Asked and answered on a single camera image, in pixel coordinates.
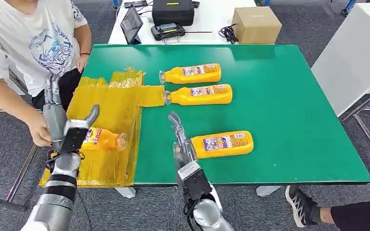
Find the white t-shirt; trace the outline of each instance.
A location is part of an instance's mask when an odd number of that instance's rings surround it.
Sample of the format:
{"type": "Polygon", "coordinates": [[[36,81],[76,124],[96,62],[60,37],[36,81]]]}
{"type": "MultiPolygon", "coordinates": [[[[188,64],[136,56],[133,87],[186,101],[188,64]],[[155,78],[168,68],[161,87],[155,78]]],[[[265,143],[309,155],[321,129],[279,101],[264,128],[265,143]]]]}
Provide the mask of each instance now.
{"type": "Polygon", "coordinates": [[[0,0],[0,79],[9,78],[9,58],[24,74],[29,94],[36,96],[50,73],[76,68],[80,47],[74,29],[85,24],[70,0],[38,0],[30,15],[0,0]]]}

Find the person's leg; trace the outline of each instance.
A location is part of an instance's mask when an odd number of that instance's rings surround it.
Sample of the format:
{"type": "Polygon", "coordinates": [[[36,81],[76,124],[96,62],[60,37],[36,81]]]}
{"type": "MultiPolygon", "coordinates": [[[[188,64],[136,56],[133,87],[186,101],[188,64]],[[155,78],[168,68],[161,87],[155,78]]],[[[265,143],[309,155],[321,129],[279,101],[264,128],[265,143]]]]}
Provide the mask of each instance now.
{"type": "Polygon", "coordinates": [[[331,208],[320,208],[321,222],[328,224],[335,224],[331,215],[331,208]]]}
{"type": "Polygon", "coordinates": [[[44,90],[39,92],[37,96],[32,97],[32,105],[34,108],[43,111],[43,106],[45,105],[44,90]]]}
{"type": "MultiPolygon", "coordinates": [[[[73,98],[74,90],[80,82],[81,73],[77,70],[71,70],[64,74],[59,79],[59,92],[60,100],[62,101],[63,108],[67,111],[70,105],[70,101],[73,98]]],[[[43,111],[43,106],[45,105],[45,95],[44,90],[39,92],[35,97],[32,97],[33,107],[43,111]]]]}
{"type": "Polygon", "coordinates": [[[59,92],[63,108],[67,111],[70,101],[73,98],[74,90],[80,82],[81,73],[77,70],[71,70],[60,77],[59,92]]]}
{"type": "Polygon", "coordinates": [[[298,227],[321,223],[320,207],[297,186],[287,186],[285,196],[293,209],[294,221],[298,227]]]}
{"type": "Polygon", "coordinates": [[[334,206],[330,213],[341,231],[370,230],[370,201],[334,206]]]}
{"type": "Polygon", "coordinates": [[[335,224],[341,231],[370,230],[370,201],[331,208],[320,208],[297,186],[287,186],[286,199],[293,208],[298,227],[318,223],[335,224]]]}

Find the yellow plastic sheet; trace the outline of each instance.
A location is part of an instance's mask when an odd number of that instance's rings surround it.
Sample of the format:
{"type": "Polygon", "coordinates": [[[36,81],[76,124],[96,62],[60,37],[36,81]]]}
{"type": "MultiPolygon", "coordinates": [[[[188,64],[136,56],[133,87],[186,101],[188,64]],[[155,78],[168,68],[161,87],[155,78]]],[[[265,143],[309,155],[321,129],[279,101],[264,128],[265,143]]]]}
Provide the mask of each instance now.
{"type": "MultiPolygon", "coordinates": [[[[134,182],[141,128],[141,106],[164,105],[163,86],[142,86],[145,73],[128,69],[115,72],[109,84],[104,78],[82,77],[67,111],[69,119],[84,119],[94,104],[100,115],[92,127],[113,133],[126,133],[127,148],[123,151],[81,150],[77,184],[84,188],[126,187],[134,182]]],[[[45,170],[40,185],[49,178],[45,170]]]]}

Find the yellow bottle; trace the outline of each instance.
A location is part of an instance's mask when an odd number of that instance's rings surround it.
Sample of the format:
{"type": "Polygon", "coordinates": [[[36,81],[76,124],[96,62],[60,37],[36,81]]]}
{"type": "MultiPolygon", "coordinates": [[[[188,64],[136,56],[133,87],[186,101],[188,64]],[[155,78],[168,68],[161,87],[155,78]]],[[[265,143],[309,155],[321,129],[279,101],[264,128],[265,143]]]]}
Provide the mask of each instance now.
{"type": "Polygon", "coordinates": [[[175,67],[170,71],[159,71],[161,84],[170,82],[174,84],[218,82],[221,79],[219,64],[204,64],[197,66],[175,67]]]}
{"type": "Polygon", "coordinates": [[[165,104],[227,104],[231,101],[232,88],[229,84],[219,84],[197,88],[181,88],[177,91],[165,92],[165,104]]]}
{"type": "Polygon", "coordinates": [[[243,155],[253,150],[253,138],[248,131],[232,131],[191,138],[197,158],[243,155]]]}
{"type": "Polygon", "coordinates": [[[81,145],[82,150],[124,150],[127,146],[127,134],[114,134],[107,129],[90,128],[81,145]]]}

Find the green tabletop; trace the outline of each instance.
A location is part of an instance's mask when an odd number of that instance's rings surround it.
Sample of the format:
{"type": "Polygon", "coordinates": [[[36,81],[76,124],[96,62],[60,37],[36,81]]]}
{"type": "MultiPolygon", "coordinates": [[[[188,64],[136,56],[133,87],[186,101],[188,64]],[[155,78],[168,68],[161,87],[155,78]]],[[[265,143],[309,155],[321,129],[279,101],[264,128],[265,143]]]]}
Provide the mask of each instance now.
{"type": "MultiPolygon", "coordinates": [[[[175,184],[170,111],[189,138],[248,130],[254,149],[239,156],[199,160],[219,184],[367,183],[370,175],[297,46],[293,45],[96,45],[84,76],[105,77],[127,67],[158,71],[219,63],[220,83],[233,89],[227,105],[144,108],[134,184],[175,184]]],[[[167,90],[206,84],[174,85],[167,90]]]]}

